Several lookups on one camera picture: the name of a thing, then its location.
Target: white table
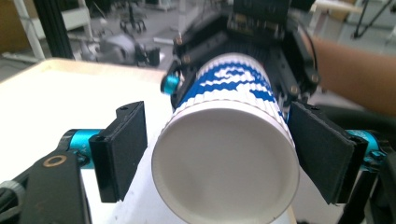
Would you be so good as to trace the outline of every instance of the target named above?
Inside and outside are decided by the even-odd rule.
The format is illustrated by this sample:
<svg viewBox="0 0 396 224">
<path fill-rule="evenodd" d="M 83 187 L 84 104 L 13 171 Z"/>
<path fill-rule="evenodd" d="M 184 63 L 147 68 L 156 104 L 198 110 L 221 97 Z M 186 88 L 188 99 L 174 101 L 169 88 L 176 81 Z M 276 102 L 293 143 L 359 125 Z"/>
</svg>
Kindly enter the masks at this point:
<svg viewBox="0 0 396 224">
<path fill-rule="evenodd" d="M 163 71 L 47 60 L 0 82 L 0 182 L 56 148 L 70 129 L 104 129 L 115 110 L 145 101 L 148 149 L 123 203 L 101 203 L 94 170 L 82 170 L 93 223 L 184 223 L 161 200 L 151 176 L 155 140 L 172 114 L 160 93 Z M 295 223 L 288 209 L 274 223 Z"/>
</svg>

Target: chair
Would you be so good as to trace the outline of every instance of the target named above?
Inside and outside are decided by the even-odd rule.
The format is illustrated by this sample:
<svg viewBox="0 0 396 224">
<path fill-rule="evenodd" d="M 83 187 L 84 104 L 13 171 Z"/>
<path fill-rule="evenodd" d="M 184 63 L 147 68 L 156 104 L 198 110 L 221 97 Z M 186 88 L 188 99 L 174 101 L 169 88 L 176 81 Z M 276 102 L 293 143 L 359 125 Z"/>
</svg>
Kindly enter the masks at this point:
<svg viewBox="0 0 396 224">
<path fill-rule="evenodd" d="M 127 29 L 127 25 L 131 24 L 132 29 L 136 30 L 139 34 L 142 31 L 146 31 L 146 24 L 143 21 L 143 19 L 145 19 L 147 16 L 146 14 L 141 11 L 138 10 L 138 8 L 134 8 L 134 3 L 129 2 L 127 4 L 128 7 L 128 12 L 126 15 L 121 15 L 121 19 L 120 19 L 120 28 L 121 30 L 128 34 L 128 29 Z"/>
</svg>

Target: black plastic part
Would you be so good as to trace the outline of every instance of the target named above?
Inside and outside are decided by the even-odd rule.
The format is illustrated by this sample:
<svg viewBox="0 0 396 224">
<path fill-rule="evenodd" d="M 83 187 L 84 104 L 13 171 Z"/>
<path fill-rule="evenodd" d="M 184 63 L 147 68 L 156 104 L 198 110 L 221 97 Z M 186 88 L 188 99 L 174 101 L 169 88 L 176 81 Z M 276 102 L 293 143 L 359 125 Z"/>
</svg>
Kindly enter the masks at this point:
<svg viewBox="0 0 396 224">
<path fill-rule="evenodd" d="M 367 142 L 326 118 L 319 107 L 293 102 L 288 126 L 300 165 L 327 203 L 346 203 Z"/>
<path fill-rule="evenodd" d="M 375 130 L 396 148 L 396 118 L 370 111 L 358 111 L 330 105 L 318 105 L 327 118 L 345 130 Z"/>
<path fill-rule="evenodd" d="M 290 7 L 300 9 L 302 11 L 309 11 L 315 0 L 291 0 Z"/>
<path fill-rule="evenodd" d="M 284 24 L 290 0 L 234 0 L 233 11 L 255 19 Z"/>
<path fill-rule="evenodd" d="M 46 160 L 56 163 L 59 157 L 65 157 L 65 161 L 51 167 L 44 165 Z M 37 161 L 30 168 L 27 188 L 21 224 L 92 223 L 78 160 L 73 153 L 55 150 Z"/>
<path fill-rule="evenodd" d="M 300 85 L 301 92 L 312 94 L 317 89 L 316 86 L 320 82 L 320 76 L 318 71 L 315 70 L 314 59 L 308 53 L 297 29 L 296 27 L 291 32 L 286 32 L 285 39 L 282 41 L 282 51 L 297 83 Z"/>
<path fill-rule="evenodd" d="M 394 224 L 392 214 L 388 208 L 378 207 L 373 199 L 369 199 L 365 208 L 364 215 L 367 224 Z"/>
<path fill-rule="evenodd" d="M 171 65 L 167 74 L 181 72 L 184 81 L 171 96 L 173 108 L 182 101 L 195 81 L 196 72 L 206 62 L 230 52 L 246 54 L 263 64 L 276 99 L 282 99 L 282 106 L 289 106 L 302 94 L 315 91 L 320 77 L 297 33 L 295 21 L 287 22 L 286 31 L 280 32 L 285 33 L 283 35 L 267 29 L 253 29 L 252 34 L 246 34 L 228 27 L 232 17 L 231 12 L 219 13 L 194 24 L 183 36 L 175 38 L 174 54 L 179 59 L 175 63 L 180 64 Z"/>
<path fill-rule="evenodd" d="M 72 140 L 73 135 L 78 130 L 69 130 L 67 131 L 64 136 L 62 136 L 61 140 L 59 141 L 59 145 L 57 146 L 57 150 L 67 151 L 69 149 L 70 141 Z M 28 168 L 19 174 L 17 177 L 13 179 L 17 183 L 21 184 L 26 188 L 30 169 Z M 15 207 L 18 203 L 16 195 L 9 189 L 0 189 L 0 213 L 8 210 L 11 207 Z M 17 222 L 18 217 L 9 220 L 8 223 L 15 223 Z"/>
<path fill-rule="evenodd" d="M 150 66 L 156 67 L 156 66 L 160 65 L 160 62 L 161 62 L 160 52 L 161 52 L 160 48 L 154 48 L 154 49 L 150 49 L 147 51 L 148 64 Z"/>
<path fill-rule="evenodd" d="M 395 150 L 391 145 L 391 140 L 395 140 L 394 138 L 396 136 L 393 135 L 393 138 L 390 138 L 391 140 L 389 141 L 388 138 L 385 137 L 384 134 L 379 133 L 377 131 L 370 131 L 370 133 L 373 135 L 373 137 L 375 138 L 376 143 L 378 144 L 379 150 L 381 150 L 383 153 L 385 153 L 386 155 L 390 154 L 390 153 L 394 153 Z"/>
<path fill-rule="evenodd" d="M 385 164 L 379 172 L 379 179 L 388 201 L 391 219 L 396 223 L 396 152 L 388 154 Z"/>
<path fill-rule="evenodd" d="M 117 118 L 90 138 L 103 203 L 123 200 L 148 145 L 143 102 L 117 109 Z"/>
<path fill-rule="evenodd" d="M 270 55 L 269 62 L 266 62 L 264 65 L 265 72 L 267 72 L 277 100 L 279 101 L 279 98 L 287 99 L 283 103 L 283 106 L 289 106 L 291 101 L 296 100 L 301 93 L 300 86 L 281 48 L 272 48 Z"/>
<path fill-rule="evenodd" d="M 349 203 L 344 207 L 344 213 L 338 224 L 359 224 L 364 220 L 364 207 L 369 200 L 377 174 L 362 172 L 353 189 Z"/>
</svg>

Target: cable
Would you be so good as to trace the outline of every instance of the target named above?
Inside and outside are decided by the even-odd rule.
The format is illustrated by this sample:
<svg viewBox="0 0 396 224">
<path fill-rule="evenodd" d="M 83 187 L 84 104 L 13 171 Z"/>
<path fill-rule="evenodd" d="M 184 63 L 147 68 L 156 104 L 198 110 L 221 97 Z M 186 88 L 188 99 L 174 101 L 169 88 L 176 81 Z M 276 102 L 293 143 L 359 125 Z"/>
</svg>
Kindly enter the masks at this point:
<svg viewBox="0 0 396 224">
<path fill-rule="evenodd" d="M 295 20 L 299 24 L 298 27 L 301 28 L 301 30 L 303 31 L 304 35 L 308 39 L 309 45 L 311 46 L 311 49 L 312 49 L 312 54 L 313 54 L 312 58 L 314 59 L 314 68 L 315 68 L 315 70 L 318 71 L 317 51 L 315 50 L 314 42 L 312 41 L 311 35 L 308 33 L 308 31 L 305 28 L 305 25 L 300 20 L 298 20 L 297 18 L 292 17 L 292 16 L 290 16 L 290 18 L 292 20 Z"/>
<path fill-rule="evenodd" d="M 102 11 L 102 9 L 100 9 L 99 6 L 96 5 L 96 3 L 95 3 L 94 1 L 92 1 L 92 2 L 93 2 L 93 4 L 96 6 L 96 9 L 98 9 L 98 11 L 99 11 L 99 13 L 102 15 L 102 17 L 105 19 L 105 18 L 106 18 L 105 12 Z"/>
</svg>

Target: blue pattern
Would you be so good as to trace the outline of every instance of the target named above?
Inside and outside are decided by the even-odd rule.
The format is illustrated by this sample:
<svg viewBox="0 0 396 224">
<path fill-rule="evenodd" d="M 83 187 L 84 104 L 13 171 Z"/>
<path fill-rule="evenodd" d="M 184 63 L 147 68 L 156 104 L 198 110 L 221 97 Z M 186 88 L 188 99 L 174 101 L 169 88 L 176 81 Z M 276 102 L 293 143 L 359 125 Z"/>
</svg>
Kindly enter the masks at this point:
<svg viewBox="0 0 396 224">
<path fill-rule="evenodd" d="M 225 72 L 225 76 L 219 77 L 220 72 Z M 239 80 L 231 81 L 229 83 L 224 82 L 225 79 L 229 79 L 232 76 L 243 76 L 244 74 L 250 73 L 253 76 L 253 80 Z M 219 84 L 212 83 L 207 84 L 207 82 L 221 82 Z M 187 92 L 180 105 L 187 102 L 190 98 L 194 98 L 198 94 L 204 94 L 205 92 L 212 91 L 237 91 L 237 87 L 240 85 L 250 84 L 251 86 L 264 86 L 268 91 L 250 90 L 256 98 L 263 99 L 264 101 L 272 102 L 276 104 L 274 99 L 271 86 L 262 76 L 262 74 L 256 69 L 241 63 L 223 63 L 213 68 L 209 69 L 206 73 L 201 75 L 198 80 L 196 80 L 190 90 Z"/>
</svg>

